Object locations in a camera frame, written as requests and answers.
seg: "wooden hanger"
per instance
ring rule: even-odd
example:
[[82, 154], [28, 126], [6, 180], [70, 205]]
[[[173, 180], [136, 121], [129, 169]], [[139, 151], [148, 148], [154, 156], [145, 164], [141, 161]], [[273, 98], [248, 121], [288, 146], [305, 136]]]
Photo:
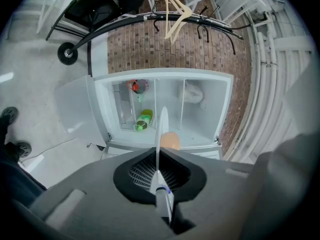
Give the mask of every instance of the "wooden hanger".
[[185, 22], [182, 22], [184, 19], [190, 17], [192, 15], [192, 10], [185, 6], [182, 2], [179, 0], [165, 0], [165, 6], [166, 6], [166, 25], [168, 26], [168, 14], [169, 14], [169, 1], [172, 3], [172, 5], [177, 9], [177, 11], [181, 14], [181, 16], [178, 18], [178, 20], [173, 24], [173, 26], [168, 31], [168, 28], [166, 27], [165, 30], [165, 37], [164, 39], [172, 38], [172, 34], [177, 31], [174, 35], [174, 38], [171, 40], [171, 43], [174, 43], [175, 40], [178, 37], [178, 33], [181, 30], [182, 26], [185, 24]]

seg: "wheel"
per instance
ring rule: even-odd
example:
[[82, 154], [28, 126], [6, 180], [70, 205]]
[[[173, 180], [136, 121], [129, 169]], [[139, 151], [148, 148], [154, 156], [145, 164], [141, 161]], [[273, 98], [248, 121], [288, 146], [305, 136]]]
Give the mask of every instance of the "wheel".
[[58, 59], [65, 65], [72, 65], [78, 59], [78, 50], [74, 50], [71, 54], [68, 51], [74, 47], [74, 44], [70, 42], [64, 42], [58, 49]]
[[19, 115], [18, 109], [14, 106], [9, 106], [2, 111], [2, 114], [0, 115], [0, 119], [6, 117], [8, 126], [10, 126], [17, 120], [18, 115]]
[[16, 146], [19, 148], [18, 153], [21, 158], [26, 158], [32, 151], [30, 144], [27, 142], [19, 142], [16, 144]]

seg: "plastic bottle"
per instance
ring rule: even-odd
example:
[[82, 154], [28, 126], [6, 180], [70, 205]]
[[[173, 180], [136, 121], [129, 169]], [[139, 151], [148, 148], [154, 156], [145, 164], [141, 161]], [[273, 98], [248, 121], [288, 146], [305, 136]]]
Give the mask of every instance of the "plastic bottle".
[[148, 125], [150, 124], [153, 115], [154, 115], [154, 113], [151, 109], [144, 109], [141, 112], [141, 115], [139, 116], [136, 124], [133, 126], [133, 129], [136, 132], [140, 132], [140, 131], [146, 129], [148, 127]]

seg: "person's leg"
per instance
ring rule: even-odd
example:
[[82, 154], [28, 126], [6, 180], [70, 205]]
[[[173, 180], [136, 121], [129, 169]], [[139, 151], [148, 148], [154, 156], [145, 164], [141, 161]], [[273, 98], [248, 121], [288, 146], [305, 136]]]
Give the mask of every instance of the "person's leg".
[[31, 146], [26, 142], [5, 145], [8, 126], [18, 114], [15, 107], [7, 107], [0, 115], [0, 194], [28, 207], [46, 188], [18, 165], [20, 157], [30, 154]]
[[18, 109], [14, 106], [5, 108], [0, 115], [0, 144], [4, 145], [9, 125], [12, 125], [18, 118]]

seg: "tile floor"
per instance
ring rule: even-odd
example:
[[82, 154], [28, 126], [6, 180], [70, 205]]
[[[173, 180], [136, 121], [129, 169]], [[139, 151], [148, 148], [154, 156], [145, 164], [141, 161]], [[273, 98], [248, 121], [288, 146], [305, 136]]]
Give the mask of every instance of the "tile floor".
[[[14, 19], [8, 40], [0, 43], [0, 75], [13, 78], [0, 83], [0, 111], [8, 106], [19, 109], [19, 117], [9, 128], [7, 141], [24, 140], [31, 144], [31, 156], [71, 139], [57, 114], [54, 91], [88, 74], [87, 46], [79, 50], [74, 65], [66, 66], [57, 58], [57, 49], [65, 41], [78, 40], [54, 31], [45, 41], [48, 28], [36, 34], [37, 20]], [[58, 183], [82, 166], [99, 160], [102, 152], [95, 145], [75, 139], [44, 154], [31, 174], [46, 187]]]

